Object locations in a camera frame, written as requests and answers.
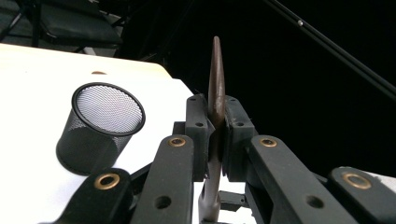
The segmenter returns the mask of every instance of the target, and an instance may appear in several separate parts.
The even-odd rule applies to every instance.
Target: white surface
[[[92,75],[100,72],[107,75]],[[79,86],[101,81],[124,88],[146,111],[146,124],[120,154],[114,167],[133,173],[154,159],[158,145],[172,133],[174,121],[185,120],[191,92],[163,67],[91,55],[34,49],[0,43],[0,223],[55,221],[85,176],[66,171],[56,144]],[[192,223],[198,223],[194,185]],[[220,183],[222,190],[244,192],[243,184]],[[255,223],[249,209],[220,211],[219,221]]]
[[[62,167],[55,147],[68,118],[74,90],[94,81],[124,88],[146,111],[145,126],[132,137],[115,167],[132,173],[150,163],[161,140],[172,134],[174,121],[185,120],[185,102],[191,92],[177,79],[133,81],[93,75],[79,79],[8,78],[0,88],[0,223],[54,221],[85,179]]]

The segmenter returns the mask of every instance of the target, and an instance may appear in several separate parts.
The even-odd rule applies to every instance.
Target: black chair
[[[9,35],[22,17],[33,25],[32,47],[38,40],[54,45],[116,49],[120,36],[107,21],[99,7],[88,0],[16,0],[18,14],[0,34],[0,42]]]

